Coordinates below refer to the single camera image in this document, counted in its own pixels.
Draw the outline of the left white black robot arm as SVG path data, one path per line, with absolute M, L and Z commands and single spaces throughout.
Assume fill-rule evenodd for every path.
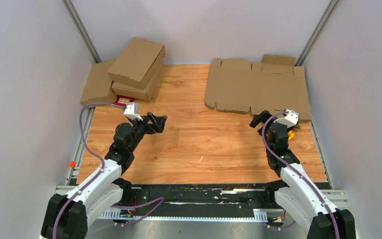
M 113 143 L 101 165 L 68 193 L 54 194 L 46 209 L 41 236 L 46 239 L 84 239 L 89 226 L 109 207 L 132 201 L 131 183 L 121 178 L 134 160 L 144 135 L 162 133 L 167 116 L 129 115 L 115 129 Z

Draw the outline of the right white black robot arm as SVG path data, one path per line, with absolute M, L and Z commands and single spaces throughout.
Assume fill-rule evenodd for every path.
M 299 114 L 285 110 L 275 115 L 264 110 L 254 115 L 250 127 L 260 123 L 258 134 L 266 148 L 268 165 L 280 177 L 264 194 L 267 206 L 281 206 L 302 227 L 308 239 L 355 239 L 355 218 L 348 209 L 339 209 L 320 191 L 289 148 L 289 133 Z

